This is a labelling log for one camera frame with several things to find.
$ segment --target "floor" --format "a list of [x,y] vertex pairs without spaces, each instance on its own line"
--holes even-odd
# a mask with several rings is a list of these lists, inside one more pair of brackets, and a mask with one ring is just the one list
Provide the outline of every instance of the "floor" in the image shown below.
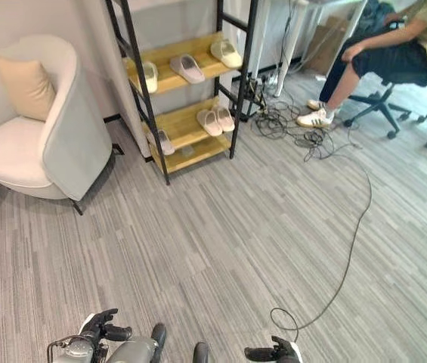
[[[303,73],[286,84],[297,105],[322,86]],[[370,76],[359,93],[380,88]],[[393,101],[425,113],[427,89],[399,87]],[[339,117],[361,108],[347,101]],[[392,141],[379,114],[351,132],[362,148],[343,154],[368,171],[373,205],[341,293],[300,332],[305,361],[427,361],[427,122],[416,117]],[[359,166],[304,163],[292,139],[243,124],[234,160],[214,157],[167,187],[122,124],[108,127],[125,156],[81,202],[83,217],[67,201],[0,185],[0,361],[45,361],[52,340],[111,307],[136,334],[167,325],[165,362],[190,361],[199,340],[211,361],[237,362],[246,346],[270,346],[271,334],[293,339],[269,311],[284,307],[304,324],[335,292],[368,201]],[[331,135],[347,141],[343,127]]]

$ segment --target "man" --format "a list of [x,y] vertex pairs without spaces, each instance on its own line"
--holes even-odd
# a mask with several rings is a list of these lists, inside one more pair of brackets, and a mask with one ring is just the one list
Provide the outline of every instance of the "man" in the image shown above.
[[388,14],[385,24],[407,16],[405,27],[375,34],[364,39],[349,39],[339,52],[319,101],[309,100],[314,110],[299,116],[304,127],[329,127],[341,103],[354,91],[368,72],[383,77],[396,70],[427,70],[427,0],[419,0],[398,14]]

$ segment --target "desk leg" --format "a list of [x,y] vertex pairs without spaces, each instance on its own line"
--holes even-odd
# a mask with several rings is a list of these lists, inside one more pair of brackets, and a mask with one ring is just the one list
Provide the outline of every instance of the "desk leg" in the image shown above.
[[307,0],[298,0],[295,4],[295,16],[292,19],[293,28],[287,39],[285,49],[285,59],[282,59],[282,67],[280,68],[279,80],[277,83],[277,89],[274,96],[279,97],[283,88],[283,81],[286,78],[287,70],[289,70],[290,61],[294,54],[295,45],[301,35],[302,24],[305,20],[305,13],[307,12],[309,2]]
[[307,41],[305,42],[304,45],[304,49],[302,51],[302,58],[301,58],[301,64],[303,64],[307,58],[307,56],[309,54],[307,54],[307,50],[309,49],[309,45],[312,42],[312,39],[314,38],[314,34],[316,33],[316,28],[320,23],[320,17],[322,17],[322,10],[323,7],[322,6],[316,6],[313,10],[313,14],[311,16],[311,20],[309,21],[309,26],[308,26],[308,37],[307,37]]
[[260,68],[260,58],[261,53],[264,50],[264,42],[265,42],[265,33],[267,32],[267,21],[268,14],[271,10],[271,0],[264,0],[260,2],[260,9],[257,12],[257,19],[255,20],[255,24],[257,25],[254,30],[254,54],[251,57],[251,65],[252,65],[252,78],[256,79],[258,76],[258,69]]
[[339,49],[336,52],[336,56],[333,59],[333,62],[331,63],[329,70],[327,71],[327,74],[331,71],[331,68],[333,67],[334,61],[336,60],[336,57],[341,51],[342,46],[344,45],[345,41],[348,40],[352,36],[352,33],[354,33],[354,29],[357,26],[357,22],[359,21],[359,18],[361,17],[364,7],[366,6],[367,0],[360,0],[357,3],[356,10],[354,11],[354,14],[352,15],[351,21],[349,22],[348,28],[346,29],[346,33],[344,37],[342,38],[341,45],[339,46]]

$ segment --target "cushion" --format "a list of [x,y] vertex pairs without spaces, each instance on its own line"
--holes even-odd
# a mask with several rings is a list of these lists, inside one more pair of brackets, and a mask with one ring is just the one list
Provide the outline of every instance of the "cushion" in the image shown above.
[[52,184],[39,155],[44,127],[44,123],[22,116],[0,126],[0,182],[29,188]]
[[0,78],[18,114],[47,119],[55,90],[38,60],[17,61],[0,56]]

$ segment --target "hand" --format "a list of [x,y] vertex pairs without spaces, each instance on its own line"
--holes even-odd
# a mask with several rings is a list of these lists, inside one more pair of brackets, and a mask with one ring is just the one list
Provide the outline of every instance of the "hand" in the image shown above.
[[343,62],[350,63],[352,62],[353,58],[360,54],[363,50],[364,45],[361,42],[356,43],[344,51],[341,59]]
[[391,22],[397,21],[397,20],[400,20],[400,19],[401,19],[401,16],[398,13],[389,13],[389,14],[386,14],[385,20],[382,22],[382,25],[383,26],[387,26]]

